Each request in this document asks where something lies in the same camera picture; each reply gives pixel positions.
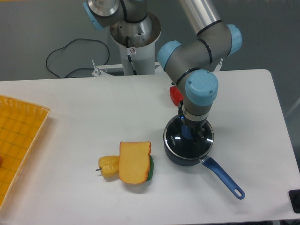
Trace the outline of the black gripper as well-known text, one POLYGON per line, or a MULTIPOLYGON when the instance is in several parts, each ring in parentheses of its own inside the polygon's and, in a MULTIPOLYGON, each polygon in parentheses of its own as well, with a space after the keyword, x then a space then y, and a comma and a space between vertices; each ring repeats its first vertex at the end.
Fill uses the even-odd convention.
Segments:
POLYGON ((207 114, 205 113, 204 115, 193 115, 189 113, 183 104, 183 100, 179 102, 178 104, 178 117, 181 119, 182 123, 189 127, 192 130, 191 131, 191 136, 192 136, 192 141, 193 145, 197 146, 198 145, 198 137, 200 139, 204 138, 203 130, 202 127, 204 126, 206 120, 207 120, 207 114))

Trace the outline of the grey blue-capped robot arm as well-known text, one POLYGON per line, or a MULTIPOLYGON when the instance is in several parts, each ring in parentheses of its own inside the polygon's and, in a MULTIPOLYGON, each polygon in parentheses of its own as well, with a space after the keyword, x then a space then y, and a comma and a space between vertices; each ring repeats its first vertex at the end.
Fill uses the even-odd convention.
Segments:
POLYGON ((83 7, 97 30, 110 28, 119 45, 124 75, 148 75, 159 62, 183 95, 179 118, 192 138, 202 138, 202 127, 218 92, 215 75, 203 69, 213 61, 238 51, 240 30, 224 24, 210 0, 180 2, 197 40, 189 45, 178 41, 164 44, 155 53, 161 33, 159 20, 148 11, 145 0, 86 0, 83 7))

